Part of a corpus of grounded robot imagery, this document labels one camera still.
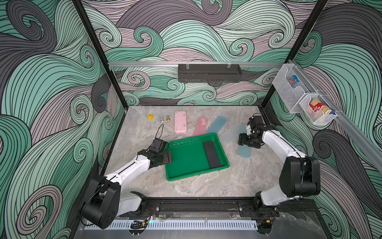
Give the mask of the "light teal pencil case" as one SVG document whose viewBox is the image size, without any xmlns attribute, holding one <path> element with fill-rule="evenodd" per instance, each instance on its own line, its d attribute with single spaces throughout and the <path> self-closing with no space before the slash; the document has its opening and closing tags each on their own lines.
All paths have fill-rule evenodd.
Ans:
<svg viewBox="0 0 382 239">
<path fill-rule="evenodd" d="M 239 133 L 247 134 L 246 125 L 242 124 L 239 128 Z M 238 146 L 238 155 L 242 158 L 250 158 L 251 157 L 251 148 L 246 145 Z"/>
</svg>

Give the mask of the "clear frosted pencil case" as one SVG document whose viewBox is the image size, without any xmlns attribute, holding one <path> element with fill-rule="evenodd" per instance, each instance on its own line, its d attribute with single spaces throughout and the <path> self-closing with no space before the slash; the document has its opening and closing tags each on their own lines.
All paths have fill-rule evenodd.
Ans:
<svg viewBox="0 0 382 239">
<path fill-rule="evenodd" d="M 183 139 L 185 137 L 187 137 L 186 134 L 173 134 L 173 135 L 163 137 L 162 140 L 166 142 L 170 142 L 170 141 L 174 141 L 178 139 Z"/>
</svg>

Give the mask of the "green plastic storage tray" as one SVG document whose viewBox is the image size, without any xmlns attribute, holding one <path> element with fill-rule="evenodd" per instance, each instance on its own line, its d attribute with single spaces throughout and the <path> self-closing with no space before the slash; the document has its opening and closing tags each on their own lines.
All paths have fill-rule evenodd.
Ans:
<svg viewBox="0 0 382 239">
<path fill-rule="evenodd" d="M 204 142 L 213 141 L 221 167 L 211 169 L 204 150 Z M 176 181 L 201 174 L 224 170 L 230 163 L 216 133 L 171 141 L 168 146 L 172 163 L 165 166 L 168 181 Z"/>
</svg>

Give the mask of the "translucent teal pencil case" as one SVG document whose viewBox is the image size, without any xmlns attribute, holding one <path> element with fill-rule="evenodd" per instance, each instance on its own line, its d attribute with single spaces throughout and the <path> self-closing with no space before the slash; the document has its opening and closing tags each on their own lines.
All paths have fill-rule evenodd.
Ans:
<svg viewBox="0 0 382 239">
<path fill-rule="evenodd" d="M 206 134 L 210 133 L 219 133 L 219 131 L 224 127 L 227 123 L 228 119 L 224 116 L 218 116 L 214 122 L 209 126 L 206 130 Z"/>
</svg>

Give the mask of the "black pencil case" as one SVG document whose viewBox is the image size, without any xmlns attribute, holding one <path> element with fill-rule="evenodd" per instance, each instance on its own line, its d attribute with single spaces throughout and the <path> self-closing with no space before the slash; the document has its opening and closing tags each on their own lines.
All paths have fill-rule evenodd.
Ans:
<svg viewBox="0 0 382 239">
<path fill-rule="evenodd" d="M 221 167 L 220 159 L 217 154 L 214 142 L 211 140 L 206 141 L 204 142 L 203 146 L 210 168 L 213 169 Z"/>
</svg>

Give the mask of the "pink opaque pencil case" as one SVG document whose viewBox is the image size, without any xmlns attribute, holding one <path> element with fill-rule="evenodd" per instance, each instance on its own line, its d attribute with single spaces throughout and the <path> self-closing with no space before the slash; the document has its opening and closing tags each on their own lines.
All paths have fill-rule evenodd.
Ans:
<svg viewBox="0 0 382 239">
<path fill-rule="evenodd" d="M 176 134 L 187 132 L 187 113 L 186 111 L 176 111 L 174 114 L 174 131 Z"/>
</svg>

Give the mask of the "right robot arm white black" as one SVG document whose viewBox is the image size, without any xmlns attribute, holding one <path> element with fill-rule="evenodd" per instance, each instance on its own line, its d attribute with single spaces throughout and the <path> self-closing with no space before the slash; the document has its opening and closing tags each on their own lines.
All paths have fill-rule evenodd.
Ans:
<svg viewBox="0 0 382 239">
<path fill-rule="evenodd" d="M 238 144 L 257 149 L 267 145 L 283 164 L 278 184 L 256 194 L 256 209 L 275 207 L 290 200 L 320 194 L 319 161 L 299 151 L 279 131 L 261 123 L 249 123 L 246 133 L 239 135 Z"/>
</svg>

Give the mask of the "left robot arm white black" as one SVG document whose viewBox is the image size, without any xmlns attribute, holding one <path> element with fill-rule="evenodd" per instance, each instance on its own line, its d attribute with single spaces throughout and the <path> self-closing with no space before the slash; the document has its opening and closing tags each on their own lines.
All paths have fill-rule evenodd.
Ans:
<svg viewBox="0 0 382 239">
<path fill-rule="evenodd" d="M 121 192 L 139 175 L 151 168 L 172 163 L 171 152 L 141 150 L 126 165 L 106 176 L 96 175 L 86 189 L 80 208 L 81 223 L 107 228 L 115 218 L 137 211 L 144 196 L 137 192 L 122 195 Z"/>
</svg>

